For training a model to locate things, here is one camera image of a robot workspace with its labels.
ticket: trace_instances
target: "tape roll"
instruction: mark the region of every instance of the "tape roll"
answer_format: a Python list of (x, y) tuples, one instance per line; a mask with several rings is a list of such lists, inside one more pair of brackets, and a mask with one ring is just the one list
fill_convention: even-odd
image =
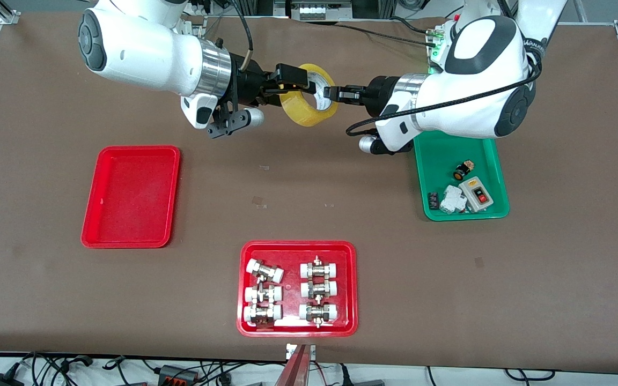
[(301, 91), (291, 91), (280, 95), (280, 103), (285, 114), (296, 124), (304, 127), (312, 127), (330, 117), (338, 110), (338, 103), (323, 97), (323, 88), (334, 86), (333, 79), (326, 71), (316, 64), (302, 64), (301, 69), (306, 69), (309, 81), (316, 83), (316, 108), (309, 105)]

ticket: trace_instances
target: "brown table surface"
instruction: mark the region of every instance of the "brown table surface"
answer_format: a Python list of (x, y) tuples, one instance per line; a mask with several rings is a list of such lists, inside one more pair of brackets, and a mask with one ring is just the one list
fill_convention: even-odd
[[(316, 63), (340, 85), (425, 61), (420, 47), (347, 29), (249, 23), (263, 68)], [(535, 104), (497, 144), (508, 217), (436, 223), (423, 215), (412, 154), (370, 156), (344, 134), (363, 108), (341, 106), (307, 129), (268, 107), (263, 127), (210, 140), (176, 95), (90, 73), (77, 25), (78, 14), (25, 14), (0, 35), (0, 350), (281, 360), (286, 343), (312, 342), (328, 362), (618, 372), (613, 28), (557, 29)], [(422, 39), (395, 23), (360, 26)], [(216, 34), (245, 51), (238, 20)], [(182, 150), (171, 242), (87, 249), (97, 154), (136, 144)], [(240, 335), (240, 249), (257, 239), (352, 242), (356, 333)]]

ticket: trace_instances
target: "black electrical component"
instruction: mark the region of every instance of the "black electrical component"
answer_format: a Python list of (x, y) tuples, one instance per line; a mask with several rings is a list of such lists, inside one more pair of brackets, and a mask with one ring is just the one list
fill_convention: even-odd
[(174, 366), (163, 366), (159, 371), (158, 384), (173, 384), (174, 386), (192, 386), (197, 381), (197, 372), (183, 370)]
[(13, 378), (8, 379), (8, 377), (5, 376), (4, 374), (0, 374), (0, 386), (25, 386), (25, 385), (23, 384), (23, 382), (16, 381)]
[(464, 176), (466, 176), (466, 174), (471, 173), (474, 167), (475, 167), (474, 163), (471, 162), (470, 159), (467, 159), (461, 165), (457, 166), (456, 169), (454, 169), (454, 173), (452, 173), (452, 176), (457, 181), (461, 181), (464, 179)]
[(429, 191), (429, 209), (439, 210), (439, 208), (440, 208), (440, 199), (438, 197), (437, 191)]
[(233, 378), (230, 376), (230, 373), (223, 373), (218, 377), (220, 386), (231, 386), (232, 382)]

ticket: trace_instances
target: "white floor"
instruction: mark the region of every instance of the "white floor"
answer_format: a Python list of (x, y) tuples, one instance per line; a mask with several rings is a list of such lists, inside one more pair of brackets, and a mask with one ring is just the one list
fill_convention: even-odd
[[(0, 373), (5, 372), (18, 361), (17, 358), (0, 358)], [(78, 386), (121, 386), (125, 385), (118, 374), (117, 369), (104, 370), (101, 368), (107, 359), (95, 359), (91, 367), (84, 367), (81, 364), (74, 363), (71, 366), (69, 376), (78, 384)], [(27, 366), (30, 364), (30, 359), (26, 361)], [(42, 359), (36, 361), (36, 372), (41, 372), (45, 362)], [(182, 369), (199, 366), (199, 362), (192, 361), (148, 361), (152, 367), (170, 365), (180, 367)], [(341, 367), (336, 364), (322, 363), (321, 366), (327, 366), (323, 369), (326, 376), (326, 384), (343, 382)], [(431, 380), (426, 372), (426, 367), (413, 366), (366, 366), (366, 365), (350, 365), (348, 364), (351, 380), (356, 382), (373, 381), (381, 379), (385, 381), (386, 386), (408, 386), (408, 385), (431, 385)], [(314, 365), (309, 375), (309, 386), (324, 386), (321, 375), (316, 371)], [(129, 383), (147, 382), (149, 386), (156, 386), (158, 376), (137, 360), (126, 360), (122, 364), (123, 373)], [(254, 366), (246, 365), (232, 371), (231, 378), (233, 386), (246, 386), (252, 383), (262, 382), (264, 385), (275, 384), (283, 367), (278, 365), (270, 366)], [(17, 371), (16, 379), (23, 382), (26, 386), (32, 386), (34, 383), (31, 377), (31, 370), (25, 366), (20, 366)], [(47, 375), (45, 379), (46, 385), (51, 384), (52, 375), (54, 372)], [(519, 376), (518, 372), (513, 371), (515, 376)], [(522, 386), (523, 382), (513, 381), (508, 378), (502, 369), (475, 369), (475, 368), (454, 368), (454, 367), (433, 367), (432, 374), (438, 386), (457, 386), (457, 385), (475, 385), (475, 386)], [(527, 372), (527, 376), (533, 378), (542, 378), (547, 372)], [(63, 384), (62, 377), (56, 378), (57, 386)], [(590, 373), (573, 373), (573, 372), (557, 372), (556, 376), (546, 382), (531, 382), (531, 384), (540, 384), (541, 386), (567, 386), (567, 385), (608, 385), (618, 386), (618, 375), (615, 374), (590, 374)]]

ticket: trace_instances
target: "silver metal ring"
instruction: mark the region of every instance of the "silver metal ring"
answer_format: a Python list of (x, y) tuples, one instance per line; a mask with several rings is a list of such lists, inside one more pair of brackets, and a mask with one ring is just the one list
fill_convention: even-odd
[(231, 59), (228, 50), (214, 46), (213, 42), (199, 39), (202, 45), (202, 74), (194, 93), (222, 97), (228, 89)]

